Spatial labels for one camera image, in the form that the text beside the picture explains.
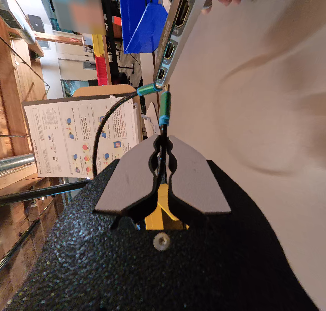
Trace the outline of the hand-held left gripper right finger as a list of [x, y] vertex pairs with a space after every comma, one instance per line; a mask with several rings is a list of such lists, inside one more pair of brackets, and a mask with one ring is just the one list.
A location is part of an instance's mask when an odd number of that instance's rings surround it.
[[209, 217], [231, 212], [206, 158], [175, 136], [168, 138], [168, 206], [186, 225], [206, 225]]

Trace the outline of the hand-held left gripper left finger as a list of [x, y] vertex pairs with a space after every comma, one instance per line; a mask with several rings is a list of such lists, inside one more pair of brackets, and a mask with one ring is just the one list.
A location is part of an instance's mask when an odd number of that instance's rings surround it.
[[157, 207], [159, 135], [140, 142], [119, 160], [94, 212], [141, 221]]

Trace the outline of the black audio cable green plugs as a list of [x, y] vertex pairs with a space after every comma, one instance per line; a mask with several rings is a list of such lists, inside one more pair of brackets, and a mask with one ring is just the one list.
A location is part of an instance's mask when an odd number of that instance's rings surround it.
[[[101, 132], [104, 128], [104, 125], [110, 118], [110, 116], [125, 102], [129, 101], [130, 99], [136, 96], [145, 96], [148, 94], [152, 94], [155, 92], [160, 92], [162, 88], [157, 87], [155, 83], [144, 85], [137, 88], [136, 91], [131, 93], [125, 94], [125, 96], [117, 101], [104, 115], [102, 118], [100, 125], [97, 129], [95, 134], [95, 140], [93, 145], [93, 155], [92, 155], [92, 170], [93, 170], [93, 177], [97, 176], [97, 151], [99, 140], [101, 136]], [[171, 93], [169, 91], [165, 91], [161, 95], [161, 103], [160, 103], [160, 112], [159, 112], [159, 127], [160, 127], [160, 135], [159, 135], [159, 160], [158, 160], [158, 172], [157, 172], [157, 185], [160, 186], [163, 176], [166, 171], [166, 153], [167, 153], [167, 127], [169, 126], [170, 120], [170, 108], [171, 108]]]

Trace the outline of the black and grey HDMI switch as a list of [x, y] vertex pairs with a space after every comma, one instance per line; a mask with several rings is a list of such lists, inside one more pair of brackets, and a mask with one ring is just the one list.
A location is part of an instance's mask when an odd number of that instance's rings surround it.
[[176, 67], [190, 33], [204, 8], [211, 0], [172, 0], [162, 31], [153, 73], [153, 83], [163, 90]]

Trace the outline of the yellow plastic bin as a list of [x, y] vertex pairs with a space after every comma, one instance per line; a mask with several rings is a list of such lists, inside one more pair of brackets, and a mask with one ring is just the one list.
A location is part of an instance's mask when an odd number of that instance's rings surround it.
[[157, 207], [145, 218], [147, 231], [188, 230], [189, 226], [182, 223], [169, 210], [168, 184], [161, 184], [157, 193]]

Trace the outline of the printed instruction sheet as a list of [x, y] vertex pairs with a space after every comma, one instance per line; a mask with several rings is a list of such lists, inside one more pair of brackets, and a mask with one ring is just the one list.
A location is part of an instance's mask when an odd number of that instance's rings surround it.
[[[95, 135], [113, 95], [24, 102], [23, 109], [40, 177], [92, 178]], [[97, 172], [141, 141], [139, 108], [133, 99], [121, 105], [100, 132]]]

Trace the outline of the white stand base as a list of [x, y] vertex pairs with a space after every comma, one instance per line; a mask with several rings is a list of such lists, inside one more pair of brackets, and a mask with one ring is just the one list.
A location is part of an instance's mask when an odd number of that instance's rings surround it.
[[153, 135], [160, 135], [160, 126], [158, 124], [158, 118], [154, 103], [150, 103], [146, 114], [141, 114], [141, 118], [144, 120], [146, 136], [149, 138]]

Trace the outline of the black pole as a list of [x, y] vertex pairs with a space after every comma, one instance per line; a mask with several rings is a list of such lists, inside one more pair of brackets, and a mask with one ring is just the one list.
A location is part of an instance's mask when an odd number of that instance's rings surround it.
[[0, 206], [1, 207], [7, 206], [12, 203], [24, 202], [27, 200], [33, 200], [33, 199], [42, 198], [46, 196], [59, 195], [62, 193], [79, 190], [82, 189], [84, 186], [86, 186], [90, 181], [91, 180], [86, 179], [86, 180], [81, 180], [72, 183], [59, 184], [59, 185], [54, 185], [45, 188], [39, 188], [39, 189], [22, 191], [19, 193], [2, 195], [0, 197]]

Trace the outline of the brown clipboard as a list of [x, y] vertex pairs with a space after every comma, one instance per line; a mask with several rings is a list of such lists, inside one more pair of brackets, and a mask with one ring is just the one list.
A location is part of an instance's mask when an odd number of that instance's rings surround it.
[[76, 89], [73, 97], [101, 96], [101, 95], [124, 95], [132, 93], [135, 88], [128, 84], [89, 86]]

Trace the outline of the red and yellow bin stack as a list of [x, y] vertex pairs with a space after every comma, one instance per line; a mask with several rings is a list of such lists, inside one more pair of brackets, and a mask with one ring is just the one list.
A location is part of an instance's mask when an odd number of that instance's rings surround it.
[[96, 62], [97, 81], [99, 86], [112, 85], [105, 35], [92, 35]]

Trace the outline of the blue plastic bin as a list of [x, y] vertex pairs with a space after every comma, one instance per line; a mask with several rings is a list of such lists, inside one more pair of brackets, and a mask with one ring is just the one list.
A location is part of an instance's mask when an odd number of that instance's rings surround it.
[[125, 54], [152, 53], [168, 16], [162, 0], [120, 0]]

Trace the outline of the shiny metal duct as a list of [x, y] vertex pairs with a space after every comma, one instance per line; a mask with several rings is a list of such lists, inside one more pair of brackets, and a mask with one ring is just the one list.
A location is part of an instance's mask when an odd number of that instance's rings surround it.
[[0, 159], [0, 175], [5, 175], [8, 172], [28, 166], [34, 162], [35, 157], [32, 153]]

